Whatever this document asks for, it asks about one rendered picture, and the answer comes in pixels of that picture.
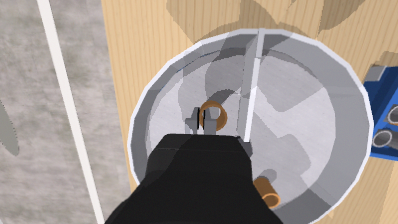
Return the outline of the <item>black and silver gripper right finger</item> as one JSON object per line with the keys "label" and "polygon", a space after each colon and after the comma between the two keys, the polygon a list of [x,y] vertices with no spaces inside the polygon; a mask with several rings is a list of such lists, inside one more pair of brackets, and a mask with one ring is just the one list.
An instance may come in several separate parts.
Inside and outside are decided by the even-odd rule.
{"label": "black and silver gripper right finger", "polygon": [[209,108],[205,109],[203,115],[204,135],[216,135],[216,127],[217,127],[216,119],[211,119]]}

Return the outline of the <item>blue crate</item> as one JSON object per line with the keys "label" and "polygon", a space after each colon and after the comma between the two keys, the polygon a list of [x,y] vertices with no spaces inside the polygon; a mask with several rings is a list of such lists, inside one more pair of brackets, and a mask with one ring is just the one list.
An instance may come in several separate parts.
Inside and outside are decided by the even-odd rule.
{"label": "blue crate", "polygon": [[[398,132],[398,126],[383,122],[392,105],[398,104],[398,66],[370,67],[364,81],[374,121],[373,137],[378,129]],[[398,150],[371,146],[370,157],[398,161]]]}

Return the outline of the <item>grey metal sleeve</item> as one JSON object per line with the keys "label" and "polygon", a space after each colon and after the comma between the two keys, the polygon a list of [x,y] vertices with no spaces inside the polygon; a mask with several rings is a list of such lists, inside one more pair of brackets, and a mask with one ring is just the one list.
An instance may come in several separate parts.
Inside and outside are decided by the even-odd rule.
{"label": "grey metal sleeve", "polygon": [[392,134],[392,139],[386,146],[398,150],[398,132],[392,131],[392,130],[388,130],[388,129],[384,129],[384,130],[389,131]]}
{"label": "grey metal sleeve", "polygon": [[398,123],[398,104],[393,104],[383,122]]}
{"label": "grey metal sleeve", "polygon": [[372,139],[372,146],[383,147],[383,146],[387,145],[391,141],[391,139],[392,139],[391,132],[382,130],[382,129],[378,129],[378,131],[376,132],[376,134],[374,135],[374,137]]}

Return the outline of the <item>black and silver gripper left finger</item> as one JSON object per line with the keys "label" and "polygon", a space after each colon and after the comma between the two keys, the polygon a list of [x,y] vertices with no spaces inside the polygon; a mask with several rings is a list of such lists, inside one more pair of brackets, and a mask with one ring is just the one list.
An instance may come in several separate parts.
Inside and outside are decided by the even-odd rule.
{"label": "black and silver gripper left finger", "polygon": [[185,134],[197,134],[199,130],[200,107],[194,107],[191,118],[185,119]]}

